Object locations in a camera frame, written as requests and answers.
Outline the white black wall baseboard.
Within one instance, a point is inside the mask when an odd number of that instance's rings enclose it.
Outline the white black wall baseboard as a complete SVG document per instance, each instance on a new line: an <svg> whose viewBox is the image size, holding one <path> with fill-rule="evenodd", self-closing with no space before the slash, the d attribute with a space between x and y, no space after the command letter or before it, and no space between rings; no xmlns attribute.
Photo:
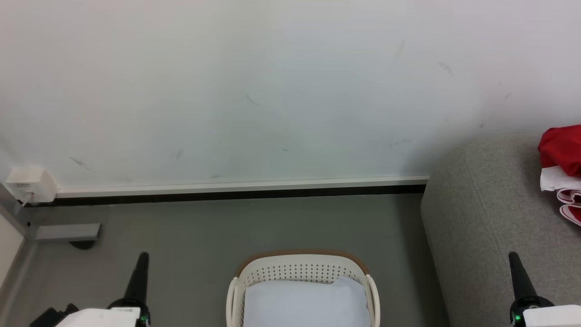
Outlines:
<svg viewBox="0 0 581 327"><path fill-rule="evenodd" d="M62 199L121 198L147 195L214 194L248 191L286 191L335 188L407 187L426 185L429 175L332 178L269 182L202 183L172 185L102 186L58 188L55 201Z"/></svg>

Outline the pale white basket cushion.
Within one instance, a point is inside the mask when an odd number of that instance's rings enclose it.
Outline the pale white basket cushion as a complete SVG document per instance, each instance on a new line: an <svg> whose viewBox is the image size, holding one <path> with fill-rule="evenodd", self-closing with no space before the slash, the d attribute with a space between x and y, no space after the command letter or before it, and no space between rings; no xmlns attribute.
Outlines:
<svg viewBox="0 0 581 327"><path fill-rule="evenodd" d="M372 327L365 288L349 277L256 283L245 291L242 320L243 327Z"/></svg>

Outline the grey fabric sofa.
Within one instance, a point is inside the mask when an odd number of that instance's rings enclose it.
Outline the grey fabric sofa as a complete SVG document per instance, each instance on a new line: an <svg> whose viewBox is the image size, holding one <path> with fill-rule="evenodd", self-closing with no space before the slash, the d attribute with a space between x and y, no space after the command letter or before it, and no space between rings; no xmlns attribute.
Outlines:
<svg viewBox="0 0 581 327"><path fill-rule="evenodd" d="M473 139L428 180L421 216L452 327L510 327L512 251L539 296L581 306L581 226L540 189L539 141Z"/></svg>

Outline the white brown-rimmed laundry basket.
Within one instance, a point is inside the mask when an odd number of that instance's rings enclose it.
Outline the white brown-rimmed laundry basket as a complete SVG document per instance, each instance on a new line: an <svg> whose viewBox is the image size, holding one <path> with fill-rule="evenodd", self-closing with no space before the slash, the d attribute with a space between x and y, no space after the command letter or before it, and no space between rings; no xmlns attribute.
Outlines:
<svg viewBox="0 0 581 327"><path fill-rule="evenodd" d="M380 299L369 269L353 254L340 250L299 249L268 251L247 258L236 270L226 296L226 327L243 327L248 287L265 281L330 284L349 277L365 290L370 327L380 327Z"/></svg>

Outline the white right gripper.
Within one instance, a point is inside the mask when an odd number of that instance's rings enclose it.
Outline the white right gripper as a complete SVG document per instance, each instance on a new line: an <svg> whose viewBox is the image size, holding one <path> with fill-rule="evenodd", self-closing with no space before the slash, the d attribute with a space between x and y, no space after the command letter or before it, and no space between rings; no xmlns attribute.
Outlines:
<svg viewBox="0 0 581 327"><path fill-rule="evenodd" d="M510 307L511 327L581 327L581 306L554 306L537 295L520 256L508 255L515 301Z"/></svg>

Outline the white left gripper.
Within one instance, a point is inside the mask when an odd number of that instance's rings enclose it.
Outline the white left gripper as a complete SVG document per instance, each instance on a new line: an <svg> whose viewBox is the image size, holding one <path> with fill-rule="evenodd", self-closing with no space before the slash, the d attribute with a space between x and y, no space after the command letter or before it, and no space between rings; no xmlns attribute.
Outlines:
<svg viewBox="0 0 581 327"><path fill-rule="evenodd" d="M142 252L124 298L106 309L87 308L67 315L57 327L152 327L147 302L149 254Z"/></svg>

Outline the grey metal frame leg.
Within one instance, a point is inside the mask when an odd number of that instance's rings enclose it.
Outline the grey metal frame leg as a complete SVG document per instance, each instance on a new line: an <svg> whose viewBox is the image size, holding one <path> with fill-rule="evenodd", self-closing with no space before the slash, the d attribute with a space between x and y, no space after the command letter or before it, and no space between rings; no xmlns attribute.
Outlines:
<svg viewBox="0 0 581 327"><path fill-rule="evenodd" d="M25 239L31 241L95 242L102 228L100 223L38 225L2 183L0 183L0 216Z"/></svg>

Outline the red white sports garment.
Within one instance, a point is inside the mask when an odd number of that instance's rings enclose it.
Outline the red white sports garment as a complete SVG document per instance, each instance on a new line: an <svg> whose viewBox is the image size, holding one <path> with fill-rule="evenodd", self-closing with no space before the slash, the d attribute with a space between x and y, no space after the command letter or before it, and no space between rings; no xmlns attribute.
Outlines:
<svg viewBox="0 0 581 327"><path fill-rule="evenodd" d="M548 129L537 148L541 191L554 192L560 214L581 226L581 124Z"/></svg>

